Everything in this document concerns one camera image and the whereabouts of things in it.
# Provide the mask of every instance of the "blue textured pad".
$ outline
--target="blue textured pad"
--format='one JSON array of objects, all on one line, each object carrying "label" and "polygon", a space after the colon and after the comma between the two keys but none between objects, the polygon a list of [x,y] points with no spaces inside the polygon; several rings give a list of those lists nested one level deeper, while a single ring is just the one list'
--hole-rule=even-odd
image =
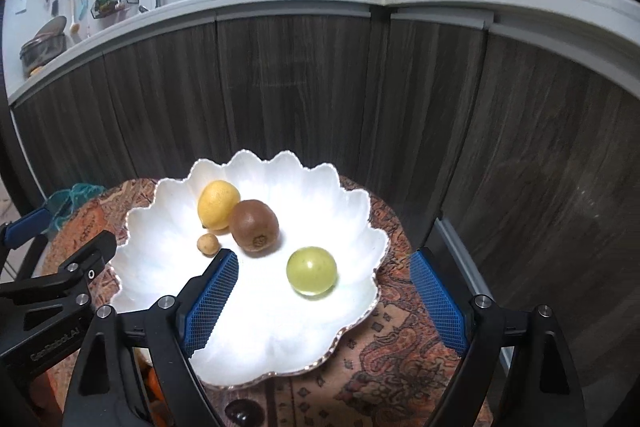
[{"label": "blue textured pad", "polygon": [[409,274],[442,342],[462,357],[468,347],[465,319],[431,265],[419,251],[411,256]]},{"label": "blue textured pad", "polygon": [[182,350],[187,357],[191,358],[196,349],[207,345],[237,280],[238,257],[228,252],[186,317]]},{"label": "blue textured pad", "polygon": [[51,214],[44,208],[37,208],[26,216],[8,225],[4,231],[4,246],[9,250],[21,247],[28,240],[49,228]]}]

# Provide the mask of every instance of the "white bowl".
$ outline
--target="white bowl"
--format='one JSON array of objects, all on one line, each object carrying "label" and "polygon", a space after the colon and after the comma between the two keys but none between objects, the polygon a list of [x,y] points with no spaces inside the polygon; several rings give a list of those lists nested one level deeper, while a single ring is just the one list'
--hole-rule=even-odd
[{"label": "white bowl", "polygon": [[[204,272],[210,259],[196,248],[204,231],[196,205],[219,179],[234,184],[243,200],[268,204],[280,239],[272,253],[250,257],[230,233],[218,236],[238,256],[238,282],[191,365],[204,384],[224,388],[310,371],[375,308],[376,270],[388,248],[386,233],[369,224],[369,194],[342,188],[330,164],[307,169],[289,151],[269,161],[240,151],[226,165],[198,160],[186,179],[160,180],[151,205],[127,214],[127,242],[111,260],[120,282],[111,304],[118,312],[147,309]],[[289,256],[311,246],[328,250],[338,267],[333,290],[316,299],[294,291],[286,274]]]}]

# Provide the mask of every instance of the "patterned tablecloth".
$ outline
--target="patterned tablecloth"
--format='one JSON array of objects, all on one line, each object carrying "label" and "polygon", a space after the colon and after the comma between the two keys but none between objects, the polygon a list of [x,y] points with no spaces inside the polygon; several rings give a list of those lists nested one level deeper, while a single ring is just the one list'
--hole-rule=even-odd
[{"label": "patterned tablecloth", "polygon": [[[356,184],[341,179],[345,188]],[[52,241],[43,275],[103,229],[113,232],[118,243],[126,239],[124,220],[135,206],[147,206],[156,182],[132,180],[89,201]],[[390,251],[378,272],[382,297],[370,317],[338,343],[321,367],[292,378],[271,378],[241,391],[207,390],[215,409],[229,427],[224,414],[232,400],[249,398],[266,412],[269,427],[418,427],[424,424],[458,365],[459,358],[439,340],[435,327],[409,279],[411,247],[391,208],[371,196],[372,226],[384,229]],[[108,302],[118,283],[110,269],[92,283],[94,303]],[[66,390],[76,361],[69,356],[49,370],[56,399],[64,406]],[[485,404],[477,427],[491,423]]]}]

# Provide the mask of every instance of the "green round fruit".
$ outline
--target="green round fruit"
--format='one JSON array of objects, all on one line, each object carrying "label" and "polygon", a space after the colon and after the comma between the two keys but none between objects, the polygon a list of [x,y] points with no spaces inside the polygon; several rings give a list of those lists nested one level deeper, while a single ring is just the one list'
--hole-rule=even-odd
[{"label": "green round fruit", "polygon": [[305,247],[296,250],[287,261],[287,279],[302,295],[315,296],[326,292],[338,279],[338,269],[332,255],[324,248]]}]

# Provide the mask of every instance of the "dark wood cabinet door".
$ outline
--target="dark wood cabinet door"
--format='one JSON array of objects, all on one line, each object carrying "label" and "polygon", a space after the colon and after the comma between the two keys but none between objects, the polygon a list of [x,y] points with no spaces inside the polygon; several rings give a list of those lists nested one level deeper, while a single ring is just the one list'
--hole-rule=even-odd
[{"label": "dark wood cabinet door", "polygon": [[583,387],[640,372],[639,186],[640,101],[566,58],[490,36],[444,215],[500,305],[551,306]]},{"label": "dark wood cabinet door", "polygon": [[139,177],[182,178],[199,158],[229,160],[215,24],[136,42],[104,60]]},{"label": "dark wood cabinet door", "polygon": [[14,115],[47,196],[76,183],[109,188],[136,177],[101,57],[34,93],[14,108]]},{"label": "dark wood cabinet door", "polygon": [[391,21],[375,116],[367,131],[370,145],[362,147],[360,166],[367,169],[367,188],[396,211],[414,247],[429,232],[449,185],[485,41],[482,30]]},{"label": "dark wood cabinet door", "polygon": [[218,22],[220,75],[234,150],[293,151],[354,178],[369,19],[269,16]]}]

